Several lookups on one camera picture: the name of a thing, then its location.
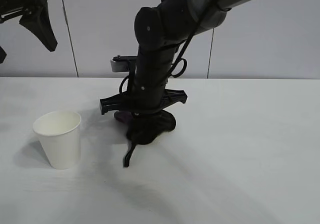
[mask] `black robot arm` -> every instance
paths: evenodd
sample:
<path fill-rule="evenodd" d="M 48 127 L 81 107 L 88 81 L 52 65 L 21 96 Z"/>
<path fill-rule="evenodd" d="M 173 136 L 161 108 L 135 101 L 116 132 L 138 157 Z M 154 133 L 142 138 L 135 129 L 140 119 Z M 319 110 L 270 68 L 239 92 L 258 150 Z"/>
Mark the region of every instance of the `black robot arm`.
<path fill-rule="evenodd" d="M 131 147 L 123 159 L 124 167 L 129 166 L 137 144 L 149 144 L 162 132 L 176 127 L 174 116 L 163 109 L 185 103 L 187 95 L 183 90 L 166 89 L 166 84 L 169 77 L 179 77 L 187 68 L 183 54 L 193 36 L 218 27 L 228 11 L 248 1 L 161 0 L 157 7 L 143 7 L 138 12 L 134 23 L 139 43 L 137 57 L 117 56 L 111 61 L 112 70 L 129 71 L 127 90 L 122 92 L 125 79 L 119 94 L 100 100 L 102 114 L 117 110 L 115 118 L 129 126 L 126 136 Z M 173 74 L 180 62 L 182 70 Z"/>
<path fill-rule="evenodd" d="M 50 24 L 47 0 L 0 0 L 0 24 L 22 16 L 19 23 L 32 32 L 50 51 L 57 47 L 57 40 Z M 3 58 L 5 53 L 0 47 Z"/>

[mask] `white paper cup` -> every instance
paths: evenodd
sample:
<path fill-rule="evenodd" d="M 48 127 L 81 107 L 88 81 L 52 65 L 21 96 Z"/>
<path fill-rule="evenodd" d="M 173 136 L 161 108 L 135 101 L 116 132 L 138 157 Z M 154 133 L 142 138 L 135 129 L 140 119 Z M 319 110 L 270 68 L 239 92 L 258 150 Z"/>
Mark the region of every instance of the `white paper cup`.
<path fill-rule="evenodd" d="M 48 160 L 55 169 L 73 167 L 80 160 L 81 116 L 74 111 L 54 111 L 43 115 L 33 124 Z"/>

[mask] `table surface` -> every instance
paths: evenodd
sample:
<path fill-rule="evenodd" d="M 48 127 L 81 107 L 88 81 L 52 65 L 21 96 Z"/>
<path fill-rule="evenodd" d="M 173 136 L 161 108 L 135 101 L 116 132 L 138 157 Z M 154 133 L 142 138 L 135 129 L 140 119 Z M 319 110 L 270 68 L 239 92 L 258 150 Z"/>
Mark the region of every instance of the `table surface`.
<path fill-rule="evenodd" d="M 0 78 L 0 223 L 320 223 L 320 80 L 170 80 L 189 96 L 168 108 L 177 127 L 126 169 L 126 127 L 99 110 L 120 82 Z M 82 116 L 68 170 L 32 132 L 54 110 Z"/>

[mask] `cup rim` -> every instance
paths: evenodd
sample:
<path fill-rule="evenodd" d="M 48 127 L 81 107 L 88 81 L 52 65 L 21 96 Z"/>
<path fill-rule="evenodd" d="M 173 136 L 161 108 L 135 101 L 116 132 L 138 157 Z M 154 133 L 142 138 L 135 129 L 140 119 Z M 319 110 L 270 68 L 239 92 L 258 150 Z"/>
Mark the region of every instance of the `cup rim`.
<path fill-rule="evenodd" d="M 39 133 L 35 130 L 35 125 L 36 125 L 36 122 L 38 122 L 40 119 L 50 115 L 50 114 L 54 114 L 54 113 L 64 113 L 64 112 L 68 112 L 68 113 L 73 113 L 73 114 L 76 114 L 78 117 L 79 117 L 79 122 L 76 126 L 74 126 L 73 128 L 65 131 L 65 132 L 61 132 L 61 133 L 58 133 L 58 134 L 43 134 L 43 133 Z M 58 136 L 61 136 L 61 135 L 64 135 L 64 134 L 67 134 L 67 133 L 70 133 L 72 132 L 73 130 L 77 129 L 79 127 L 79 125 L 81 124 L 81 121 L 82 121 L 82 118 L 81 118 L 81 115 L 76 112 L 76 111 L 73 111 L 73 110 L 55 110 L 55 111 L 51 111 L 51 112 L 48 112 L 42 116 L 40 116 L 37 120 L 34 121 L 33 125 L 32 125 L 32 130 L 34 133 L 36 133 L 37 135 L 40 135 L 40 136 L 43 136 L 43 137 L 58 137 Z"/>

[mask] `black cable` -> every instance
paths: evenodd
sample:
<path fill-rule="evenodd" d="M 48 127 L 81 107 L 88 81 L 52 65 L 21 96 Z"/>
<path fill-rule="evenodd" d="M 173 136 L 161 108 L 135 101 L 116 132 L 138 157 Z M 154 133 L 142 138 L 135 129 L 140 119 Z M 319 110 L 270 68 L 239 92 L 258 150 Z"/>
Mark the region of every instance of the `black cable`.
<path fill-rule="evenodd" d="M 183 61 L 183 67 L 182 67 L 182 69 L 181 69 L 181 71 L 180 71 L 179 73 L 177 73 L 177 74 L 171 74 L 171 76 L 172 76 L 173 78 L 178 78 L 178 77 L 182 76 L 182 74 L 185 73 L 185 71 L 186 71 L 186 69 L 187 69 L 187 66 L 188 66 L 187 60 L 184 59 L 184 58 L 181 58 L 181 60 L 179 61 L 179 63 L 180 63 L 181 61 Z"/>
<path fill-rule="evenodd" d="M 181 62 L 181 60 L 183 60 L 183 59 L 182 59 L 182 56 L 185 54 L 185 52 L 186 52 L 186 50 L 187 50 L 187 48 L 188 48 L 188 46 L 189 46 L 192 38 L 195 36 L 198 28 L 200 27 L 202 21 L 205 19 L 205 17 L 207 16 L 208 12 L 209 12 L 210 9 L 212 8 L 212 6 L 216 6 L 220 11 L 223 11 L 223 12 L 228 12 L 228 11 L 231 10 L 231 8 L 230 8 L 230 9 L 226 9 L 226 10 L 222 10 L 222 9 L 220 8 L 220 6 L 217 4 L 217 1 L 212 1 L 212 2 L 210 2 L 210 3 L 208 4 L 208 6 L 204 9 L 204 11 L 202 12 L 202 14 L 200 15 L 199 20 L 198 20 L 198 22 L 196 23 L 194 29 L 192 30 L 192 32 L 189 34 L 188 38 L 186 39 L 186 41 L 185 41 L 185 43 L 184 43 L 181 51 L 179 52 L 177 58 L 175 59 L 175 62 L 172 64 L 171 68 L 170 68 L 169 71 L 168 71 L 168 75 L 167 75 L 165 78 L 170 77 L 170 76 L 173 76 L 173 75 L 172 75 L 172 72 L 175 70 L 175 68 L 177 67 L 177 65 L 179 64 L 179 62 Z"/>
<path fill-rule="evenodd" d="M 127 75 L 121 82 L 120 86 L 119 86 L 119 93 L 121 94 L 122 93 L 122 88 L 124 87 L 124 84 L 126 82 L 126 80 L 129 79 L 129 76 Z"/>

